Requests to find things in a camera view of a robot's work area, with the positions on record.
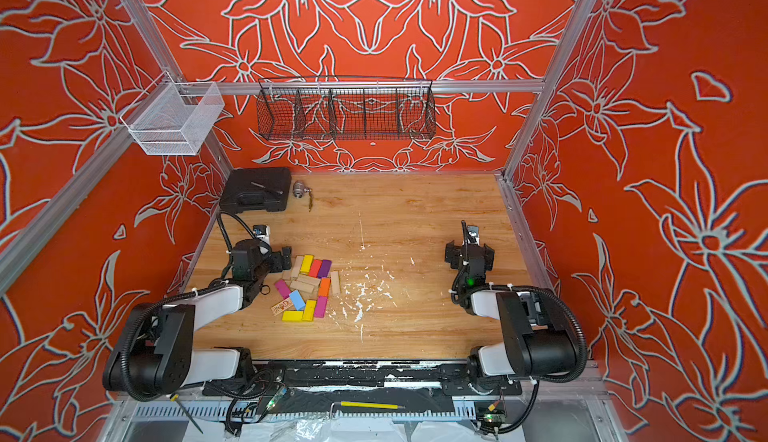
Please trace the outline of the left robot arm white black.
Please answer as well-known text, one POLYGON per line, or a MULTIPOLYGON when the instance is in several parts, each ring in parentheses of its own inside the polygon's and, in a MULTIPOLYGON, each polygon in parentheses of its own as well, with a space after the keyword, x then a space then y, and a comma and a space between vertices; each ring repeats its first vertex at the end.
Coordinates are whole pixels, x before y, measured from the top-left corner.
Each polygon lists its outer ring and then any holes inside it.
POLYGON ((233 242, 223 218, 222 213, 216 216, 228 256, 220 276, 203 289, 139 304, 130 311, 103 370, 106 391, 139 402, 173 397, 193 387, 235 400, 256 397, 258 373, 248 349, 197 350, 194 337, 209 324, 250 307, 264 292, 269 275, 292 269, 293 251, 289 246, 274 247, 266 225, 246 225, 245 239, 233 242))

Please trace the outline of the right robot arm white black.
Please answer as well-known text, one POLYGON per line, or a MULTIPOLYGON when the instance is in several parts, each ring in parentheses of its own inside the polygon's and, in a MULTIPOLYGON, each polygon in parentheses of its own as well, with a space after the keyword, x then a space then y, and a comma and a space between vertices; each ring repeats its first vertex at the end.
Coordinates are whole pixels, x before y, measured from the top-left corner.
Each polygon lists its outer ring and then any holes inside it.
POLYGON ((588 362, 585 333, 571 309, 553 291, 500 285, 488 278, 495 252, 480 242, 479 229, 462 222, 462 243, 445 246, 445 262, 456 271, 451 302, 475 317, 500 324, 502 339, 471 350, 465 379, 488 391, 518 380, 569 383, 588 362))

